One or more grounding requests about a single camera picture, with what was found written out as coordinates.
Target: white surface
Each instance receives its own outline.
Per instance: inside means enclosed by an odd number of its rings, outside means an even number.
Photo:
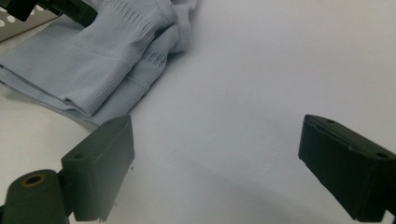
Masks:
[[[202,0],[191,50],[131,113],[134,170],[107,223],[355,223],[299,161],[302,122],[396,152],[395,24],[394,0]],[[91,131],[3,86],[0,115],[0,201]]]

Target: white table surface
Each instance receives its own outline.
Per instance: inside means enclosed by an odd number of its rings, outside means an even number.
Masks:
[[[131,112],[134,170],[107,223],[355,223],[298,159],[303,118],[396,152],[396,1],[201,0],[192,29]],[[4,86],[0,124],[0,202],[92,131]]]

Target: ribbed fabric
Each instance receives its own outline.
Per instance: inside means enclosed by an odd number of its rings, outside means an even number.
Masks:
[[[174,3],[91,1],[98,11],[91,26],[61,17],[0,56],[0,82],[96,124],[125,115],[161,75],[167,54],[188,46],[196,0]]]

